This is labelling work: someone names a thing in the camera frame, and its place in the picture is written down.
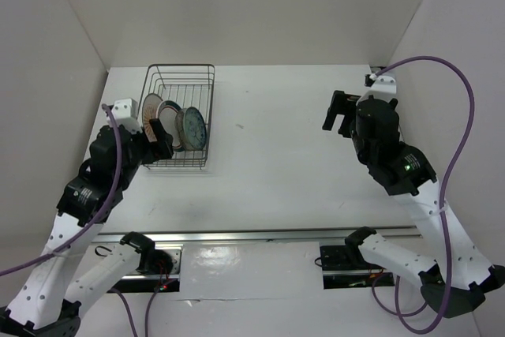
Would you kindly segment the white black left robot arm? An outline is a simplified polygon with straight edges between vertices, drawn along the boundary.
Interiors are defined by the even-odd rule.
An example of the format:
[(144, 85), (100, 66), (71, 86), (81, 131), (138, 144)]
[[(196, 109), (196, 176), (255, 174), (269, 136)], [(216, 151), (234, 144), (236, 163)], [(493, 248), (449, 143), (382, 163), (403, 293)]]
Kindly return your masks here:
[(92, 269), (74, 275), (140, 165), (169, 158), (139, 124), (110, 123), (66, 187), (47, 243), (17, 296), (1, 309), (1, 331), (14, 336), (74, 336), (88, 310), (132, 272), (168, 276), (173, 261), (147, 236), (129, 232)]

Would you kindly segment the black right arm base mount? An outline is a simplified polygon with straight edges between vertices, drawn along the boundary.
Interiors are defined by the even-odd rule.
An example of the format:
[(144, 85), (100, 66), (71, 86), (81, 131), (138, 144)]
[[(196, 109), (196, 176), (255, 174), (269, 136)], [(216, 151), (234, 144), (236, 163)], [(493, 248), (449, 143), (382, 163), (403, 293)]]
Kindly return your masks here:
[(314, 264), (322, 270), (325, 290), (394, 286), (391, 273), (358, 258), (345, 245), (322, 245)]

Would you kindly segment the white plate orange sunburst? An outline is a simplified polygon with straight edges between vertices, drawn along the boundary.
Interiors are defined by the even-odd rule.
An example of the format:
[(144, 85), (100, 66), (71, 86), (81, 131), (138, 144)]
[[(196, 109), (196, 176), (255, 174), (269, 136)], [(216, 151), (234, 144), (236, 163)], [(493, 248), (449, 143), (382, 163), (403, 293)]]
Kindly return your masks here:
[(159, 120), (158, 116), (158, 108), (162, 101), (163, 100), (159, 95), (149, 93), (146, 95), (142, 104), (142, 125), (145, 135), (151, 143), (157, 141), (157, 136), (164, 133), (163, 124)]

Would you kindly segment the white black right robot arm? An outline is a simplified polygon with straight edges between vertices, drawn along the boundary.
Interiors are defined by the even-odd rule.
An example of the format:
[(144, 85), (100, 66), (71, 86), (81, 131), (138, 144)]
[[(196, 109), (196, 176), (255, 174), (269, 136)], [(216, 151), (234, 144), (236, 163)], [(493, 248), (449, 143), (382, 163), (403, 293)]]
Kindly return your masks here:
[(401, 139), (397, 104), (392, 97), (336, 90), (322, 128), (332, 130), (337, 116), (343, 117), (339, 134), (352, 140), (358, 161), (403, 206), (433, 254), (417, 254), (361, 227), (346, 237), (344, 257), (354, 268), (377, 265), (405, 279), (446, 318), (471, 313), (503, 286), (504, 268), (481, 254), (449, 204), (439, 201), (441, 184), (428, 159)]

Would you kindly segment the small blue patterned plate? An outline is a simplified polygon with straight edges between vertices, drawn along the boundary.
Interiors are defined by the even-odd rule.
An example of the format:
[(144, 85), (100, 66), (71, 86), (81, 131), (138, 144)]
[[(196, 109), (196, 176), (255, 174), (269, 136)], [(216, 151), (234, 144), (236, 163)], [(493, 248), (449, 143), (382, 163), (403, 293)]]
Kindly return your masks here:
[(204, 118), (195, 107), (185, 111), (183, 119), (185, 132), (185, 148), (190, 151), (203, 150), (207, 143), (207, 130)]

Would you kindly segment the clear round plate stand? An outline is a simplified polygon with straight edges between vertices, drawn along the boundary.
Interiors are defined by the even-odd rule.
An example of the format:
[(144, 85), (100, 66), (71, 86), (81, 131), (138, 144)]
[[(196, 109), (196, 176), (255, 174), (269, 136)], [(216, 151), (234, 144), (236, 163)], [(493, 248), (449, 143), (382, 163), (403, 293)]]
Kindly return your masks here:
[(185, 111), (186, 109), (183, 108), (177, 112), (177, 115), (175, 117), (175, 127), (178, 132), (178, 139), (179, 143), (175, 150), (177, 152), (183, 152), (185, 150), (185, 131), (184, 131), (184, 117), (185, 117)]

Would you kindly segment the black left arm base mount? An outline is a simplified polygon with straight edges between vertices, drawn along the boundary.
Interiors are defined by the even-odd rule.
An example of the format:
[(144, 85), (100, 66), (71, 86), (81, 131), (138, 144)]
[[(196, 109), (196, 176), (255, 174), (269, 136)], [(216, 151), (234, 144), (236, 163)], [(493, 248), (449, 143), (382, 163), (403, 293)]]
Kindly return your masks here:
[(153, 293), (159, 289), (161, 293), (174, 293), (180, 290), (180, 271), (182, 247), (161, 245), (163, 253), (157, 253), (159, 258), (147, 272), (132, 271), (113, 285), (113, 289), (123, 294)]

